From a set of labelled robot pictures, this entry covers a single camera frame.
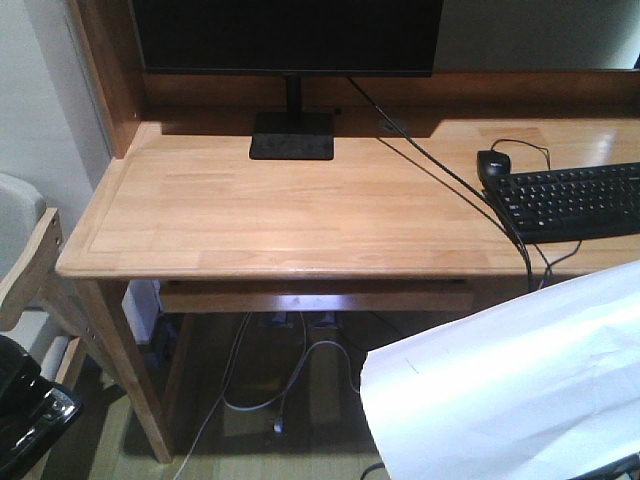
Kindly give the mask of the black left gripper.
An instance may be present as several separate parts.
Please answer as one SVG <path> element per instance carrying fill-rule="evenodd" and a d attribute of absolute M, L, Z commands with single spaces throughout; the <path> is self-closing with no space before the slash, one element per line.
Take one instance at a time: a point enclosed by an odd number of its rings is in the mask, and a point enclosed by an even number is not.
<path fill-rule="evenodd" d="M 1 477 L 21 479 L 83 411 L 67 387 L 41 375 L 16 341 L 1 338 Z"/>

